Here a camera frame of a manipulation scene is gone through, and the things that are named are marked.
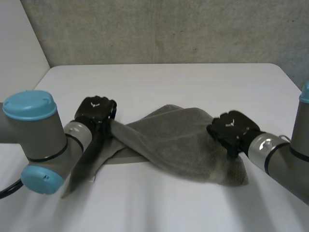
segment towel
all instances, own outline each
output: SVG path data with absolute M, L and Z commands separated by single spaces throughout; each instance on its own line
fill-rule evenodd
M 112 138 L 104 142 L 91 164 L 81 162 L 74 168 L 64 196 L 92 179 L 114 155 L 119 160 L 141 155 L 160 169 L 193 181 L 224 186 L 248 184 L 241 157 L 228 158 L 225 148 L 206 132 L 212 120 L 201 109 L 176 105 L 165 105 L 127 125 L 111 120 Z

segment black band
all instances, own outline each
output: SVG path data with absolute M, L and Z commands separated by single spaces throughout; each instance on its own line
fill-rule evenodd
M 286 145 L 289 145 L 290 143 L 283 143 L 283 144 L 279 144 L 278 146 L 276 146 L 269 154 L 268 156 L 266 157 L 266 160 L 265 160 L 265 163 L 264 163 L 264 169 L 265 169 L 265 172 L 267 173 L 267 175 L 269 175 L 268 173 L 268 165 L 269 165 L 269 161 L 270 161 L 270 158 L 272 157 L 272 155 L 281 147 L 283 146 L 286 146 Z
M 43 158 L 43 159 L 32 159 L 32 158 L 29 158 L 27 157 L 27 159 L 31 162 L 34 162 L 34 163 L 41 163 L 41 162 L 46 162 L 46 161 L 49 161 L 49 160 L 52 160 L 58 156 L 60 156 L 63 152 L 65 152 L 65 150 L 68 148 L 68 140 L 65 144 L 65 146 L 59 151 L 57 152 L 56 154 L 52 155 L 52 156 L 49 156 L 49 157 L 46 157 L 46 158 Z
M 305 162 L 309 162 L 309 157 L 308 156 L 305 156 L 301 153 L 299 153 L 298 151 L 295 151 L 292 147 L 290 147 L 290 152 L 297 158 L 305 161 Z
M 74 137 L 74 136 L 71 135 L 71 134 L 66 134 L 66 136 L 69 137 L 69 138 L 71 138 L 71 139 L 73 139 L 73 140 L 75 140 L 75 142 L 77 142 L 78 145 L 81 147 L 82 152 L 84 152 L 84 146 L 83 146 L 83 144 L 81 143 L 81 141 L 79 141 L 76 137 Z

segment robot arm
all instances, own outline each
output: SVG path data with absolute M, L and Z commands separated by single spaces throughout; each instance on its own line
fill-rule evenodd
M 29 160 L 21 182 L 43 194 L 53 194 L 63 185 L 84 151 L 99 145 L 92 143 L 94 138 L 108 136 L 108 119 L 116 113 L 115 101 L 86 98 L 74 120 L 62 128 L 56 104 L 45 91 L 15 94 L 0 106 L 0 143 L 21 145 Z
M 237 111 L 215 118 L 207 132 L 227 149 L 229 158 L 244 152 L 252 163 L 309 204 L 309 83 L 299 99 L 291 143 L 260 131 Z

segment table surface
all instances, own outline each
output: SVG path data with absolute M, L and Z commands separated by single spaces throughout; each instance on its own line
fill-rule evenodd
M 49 91 L 63 125 L 87 96 L 118 103 L 129 123 L 165 105 L 199 107 L 212 116 L 236 109 L 262 130 L 292 135 L 300 90 L 272 64 L 92 65 L 52 68 L 36 89 Z M 27 160 L 0 146 L 0 188 Z M 307 232 L 309 208 L 242 155 L 249 185 L 182 180 L 151 163 L 106 165 L 94 183 L 62 200 L 25 187 L 0 200 L 3 232 Z

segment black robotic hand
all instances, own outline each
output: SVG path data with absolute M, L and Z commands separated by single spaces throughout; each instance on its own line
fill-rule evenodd
M 207 132 L 227 150 L 227 156 L 236 158 L 240 152 L 248 155 L 252 140 L 263 133 L 256 123 L 238 111 L 224 113 L 214 118 Z
M 99 133 L 103 138 L 110 137 L 109 119 L 115 119 L 117 103 L 106 97 L 87 97 L 78 107 L 74 121 L 87 126 L 92 135 Z

